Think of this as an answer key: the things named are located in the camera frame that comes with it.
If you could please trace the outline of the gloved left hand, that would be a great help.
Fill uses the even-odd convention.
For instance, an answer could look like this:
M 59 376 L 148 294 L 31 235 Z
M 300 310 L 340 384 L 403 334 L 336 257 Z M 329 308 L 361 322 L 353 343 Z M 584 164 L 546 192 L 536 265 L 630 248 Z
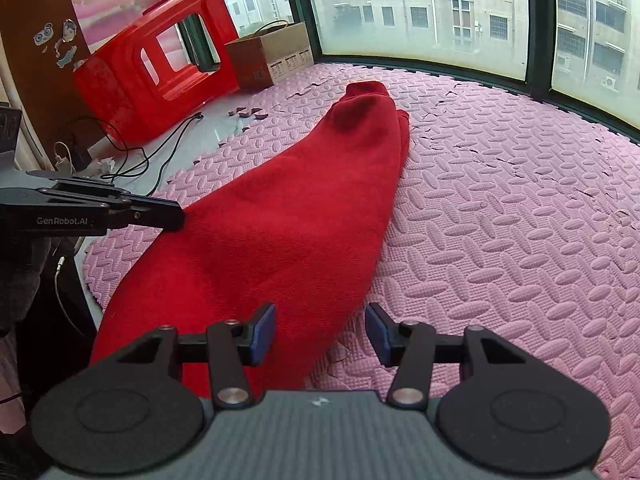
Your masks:
M 1 338 L 6 338 L 18 322 L 24 320 L 40 289 L 41 277 L 50 259 L 55 263 L 51 283 L 58 307 L 76 332 L 65 301 L 74 293 L 70 280 L 72 243 L 76 237 L 35 235 L 9 235 L 1 239 Z

